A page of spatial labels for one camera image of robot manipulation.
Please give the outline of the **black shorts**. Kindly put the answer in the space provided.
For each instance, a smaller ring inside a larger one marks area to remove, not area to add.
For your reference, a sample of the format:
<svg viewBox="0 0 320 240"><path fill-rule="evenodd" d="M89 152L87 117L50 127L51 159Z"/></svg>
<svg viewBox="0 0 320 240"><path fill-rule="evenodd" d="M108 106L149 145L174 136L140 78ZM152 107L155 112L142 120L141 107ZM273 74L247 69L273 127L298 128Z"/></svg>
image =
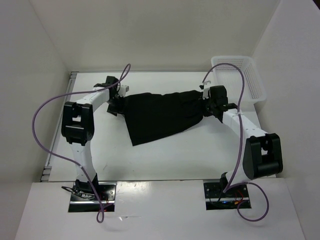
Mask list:
<svg viewBox="0 0 320 240"><path fill-rule="evenodd" d="M123 115L133 146L181 133L202 121L202 93L196 90L168 94L127 96Z"/></svg>

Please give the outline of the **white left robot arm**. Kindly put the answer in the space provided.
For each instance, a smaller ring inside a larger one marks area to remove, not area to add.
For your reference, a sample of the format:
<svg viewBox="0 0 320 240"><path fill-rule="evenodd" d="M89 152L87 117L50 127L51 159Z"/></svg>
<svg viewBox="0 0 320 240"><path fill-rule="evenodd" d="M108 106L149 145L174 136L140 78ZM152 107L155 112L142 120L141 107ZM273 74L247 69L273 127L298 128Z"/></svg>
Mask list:
<svg viewBox="0 0 320 240"><path fill-rule="evenodd" d="M74 192L94 200L100 194L98 174L94 168L91 140L95 133L94 112L107 103L111 110L124 101L129 86L122 85L114 76L97 83L93 90L77 101L67 101L63 106L61 134L69 144L76 162L77 177Z"/></svg>

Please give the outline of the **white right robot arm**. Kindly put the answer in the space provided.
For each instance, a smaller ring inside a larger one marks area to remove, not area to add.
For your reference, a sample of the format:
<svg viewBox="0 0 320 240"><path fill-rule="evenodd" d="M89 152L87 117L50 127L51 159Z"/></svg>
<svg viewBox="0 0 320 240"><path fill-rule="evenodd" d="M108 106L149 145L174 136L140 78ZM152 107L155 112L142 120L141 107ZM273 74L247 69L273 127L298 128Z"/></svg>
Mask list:
<svg viewBox="0 0 320 240"><path fill-rule="evenodd" d="M223 85L200 87L204 116L214 116L239 137L234 170L221 175L219 191L230 197L237 186L283 171L280 137L268 133L249 120L235 103L230 103Z"/></svg>

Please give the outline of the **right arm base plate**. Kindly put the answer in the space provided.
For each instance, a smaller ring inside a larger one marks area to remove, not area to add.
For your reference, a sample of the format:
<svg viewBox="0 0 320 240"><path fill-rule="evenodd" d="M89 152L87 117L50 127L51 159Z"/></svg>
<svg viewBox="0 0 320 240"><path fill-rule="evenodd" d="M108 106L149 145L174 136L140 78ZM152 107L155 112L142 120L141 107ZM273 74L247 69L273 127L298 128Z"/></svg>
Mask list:
<svg viewBox="0 0 320 240"><path fill-rule="evenodd" d="M249 192L246 185L238 186L223 193L217 180L203 182L205 206L207 211L251 209Z"/></svg>

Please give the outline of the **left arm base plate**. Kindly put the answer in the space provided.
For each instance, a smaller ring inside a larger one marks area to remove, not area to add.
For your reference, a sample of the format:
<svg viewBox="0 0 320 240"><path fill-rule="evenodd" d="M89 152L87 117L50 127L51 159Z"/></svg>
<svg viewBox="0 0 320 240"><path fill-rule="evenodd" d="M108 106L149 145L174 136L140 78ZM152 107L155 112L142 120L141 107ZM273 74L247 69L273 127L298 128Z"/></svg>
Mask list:
<svg viewBox="0 0 320 240"><path fill-rule="evenodd" d="M99 183L97 193L104 207L104 212L115 211L116 186L115 182ZM75 186L63 188L71 193L68 207L69 213L97 213L100 210L99 201L94 193L76 190Z"/></svg>

